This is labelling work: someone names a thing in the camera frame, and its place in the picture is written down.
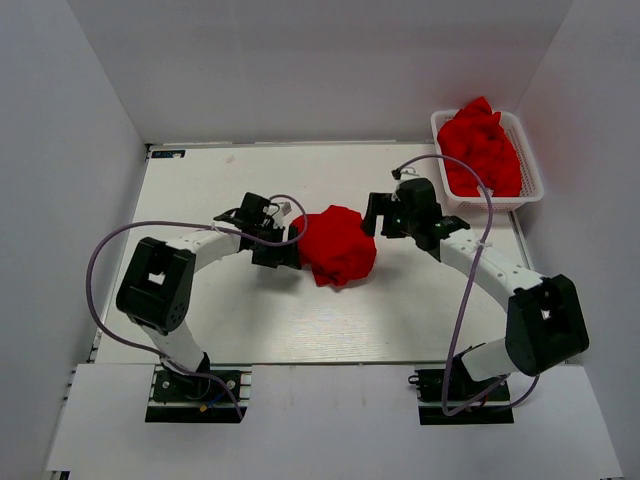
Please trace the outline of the red t shirt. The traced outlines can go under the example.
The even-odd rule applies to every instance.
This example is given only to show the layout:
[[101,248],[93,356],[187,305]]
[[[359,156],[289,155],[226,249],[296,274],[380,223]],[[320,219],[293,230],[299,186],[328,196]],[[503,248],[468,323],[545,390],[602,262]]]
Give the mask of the red t shirt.
[[344,287],[365,279],[374,267],[373,237],[361,229],[362,216],[344,206],[330,205],[307,216],[308,227],[298,242],[299,257],[318,287]]

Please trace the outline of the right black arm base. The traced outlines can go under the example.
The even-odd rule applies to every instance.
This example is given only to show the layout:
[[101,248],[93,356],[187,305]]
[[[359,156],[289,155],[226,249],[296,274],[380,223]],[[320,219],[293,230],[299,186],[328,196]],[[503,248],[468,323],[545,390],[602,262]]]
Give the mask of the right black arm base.
[[[506,380],[491,392],[485,393],[454,416],[446,416],[442,410],[444,369],[416,369],[407,378],[417,394],[419,422],[421,426],[480,426],[514,423],[510,390]],[[474,383],[456,378],[452,374],[449,384],[447,408],[455,409],[488,389],[496,379]]]

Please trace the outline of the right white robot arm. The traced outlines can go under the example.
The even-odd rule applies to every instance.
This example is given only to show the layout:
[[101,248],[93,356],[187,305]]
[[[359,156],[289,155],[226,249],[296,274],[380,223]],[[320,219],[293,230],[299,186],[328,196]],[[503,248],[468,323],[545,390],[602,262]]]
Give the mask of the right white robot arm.
[[370,194],[361,228],[369,237],[413,239],[505,311],[502,338],[454,357],[451,384],[459,396],[475,398],[488,380],[511,373],[535,377],[589,348],[574,282],[564,275],[545,277],[482,242],[467,222],[443,214],[429,180],[404,180],[392,193]]

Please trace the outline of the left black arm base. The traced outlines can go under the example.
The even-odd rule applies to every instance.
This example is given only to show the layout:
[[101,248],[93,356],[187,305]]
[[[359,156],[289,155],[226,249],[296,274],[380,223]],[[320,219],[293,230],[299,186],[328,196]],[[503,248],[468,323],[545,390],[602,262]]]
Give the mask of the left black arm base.
[[223,367],[211,373],[225,383],[182,377],[158,365],[151,380],[145,422],[148,424],[239,424],[249,406],[251,369]]

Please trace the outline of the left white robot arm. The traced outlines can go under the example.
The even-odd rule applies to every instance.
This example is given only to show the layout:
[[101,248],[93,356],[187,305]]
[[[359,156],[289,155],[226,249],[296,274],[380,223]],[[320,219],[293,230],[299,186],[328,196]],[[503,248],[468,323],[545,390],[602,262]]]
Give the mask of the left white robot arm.
[[309,227],[286,226],[284,219],[299,202],[288,195],[265,198],[247,193],[240,206],[197,226],[193,233],[168,241],[140,240],[116,295],[116,307],[151,339],[163,366],[178,373],[177,387],[199,399],[211,387],[210,361],[188,325],[195,274],[243,251],[254,265],[301,268],[298,243]]

